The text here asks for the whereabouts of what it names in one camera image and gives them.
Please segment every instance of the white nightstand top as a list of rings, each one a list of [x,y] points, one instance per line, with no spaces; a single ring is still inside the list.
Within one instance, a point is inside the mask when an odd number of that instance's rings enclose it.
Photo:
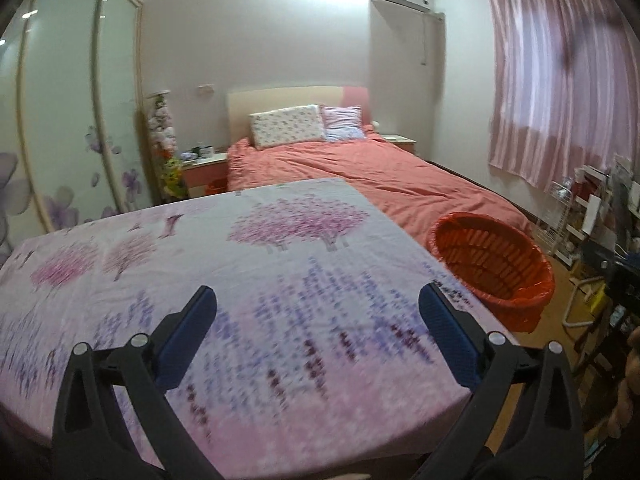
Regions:
[[[226,162],[228,155],[226,153],[215,153],[213,156],[207,158],[197,158],[193,162],[184,162],[182,164],[183,170],[189,170],[191,168],[201,168],[202,166],[208,166],[209,164],[220,164]]]
[[[395,144],[415,144],[415,140],[400,135],[382,135],[383,139]]]

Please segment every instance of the pink striped curtain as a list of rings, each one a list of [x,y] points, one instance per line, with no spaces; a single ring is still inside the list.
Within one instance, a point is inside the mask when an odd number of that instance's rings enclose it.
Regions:
[[[638,64],[632,32],[605,23],[620,22],[615,2],[491,4],[496,97],[489,164],[545,189],[583,164],[610,167],[615,153],[634,160]]]

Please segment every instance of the pillow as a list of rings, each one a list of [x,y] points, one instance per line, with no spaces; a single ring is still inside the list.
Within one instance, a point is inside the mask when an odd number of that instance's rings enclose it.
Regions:
[[[366,138],[362,129],[362,107],[360,106],[348,108],[323,106],[322,119],[326,140],[329,142]]]
[[[326,140],[318,105],[282,108],[249,117],[258,150],[305,140]]]

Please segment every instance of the baseboard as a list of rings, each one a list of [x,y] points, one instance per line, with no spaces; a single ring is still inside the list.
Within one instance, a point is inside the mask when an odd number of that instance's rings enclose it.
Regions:
[[[496,193],[493,189],[489,189],[487,186],[483,186],[482,184],[479,184],[478,182],[476,182],[475,180],[471,180],[470,178],[467,178],[466,176],[457,173],[456,171],[450,170],[449,168],[446,168],[445,166],[442,166],[441,164],[438,164],[437,162],[433,162],[432,160],[428,160],[427,161],[429,164],[433,164],[436,168],[440,168],[441,170],[446,171],[447,173],[450,173],[452,175],[458,176],[460,178],[463,178],[464,180],[466,180],[467,182],[471,182],[472,184],[475,184],[478,187],[481,187],[482,189],[485,189],[487,191],[491,191],[492,193],[495,193],[496,195],[498,195],[499,197],[505,199],[507,202],[509,202],[511,205],[514,206],[514,208],[516,208],[518,211],[520,211],[524,216],[527,217],[527,219],[530,222],[533,222],[534,224],[538,223],[539,218],[537,216],[535,216],[533,213],[530,213],[529,211],[527,211],[526,209],[521,208],[518,204],[512,202],[511,200],[509,200],[507,197],[502,196],[498,193]]]

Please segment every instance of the pink and cream headboard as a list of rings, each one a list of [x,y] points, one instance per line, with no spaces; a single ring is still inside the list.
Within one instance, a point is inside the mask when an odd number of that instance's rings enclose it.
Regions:
[[[250,137],[249,115],[278,108],[310,104],[326,106],[362,106],[365,124],[371,122],[369,89],[356,86],[300,86],[235,92],[227,96],[231,143]]]

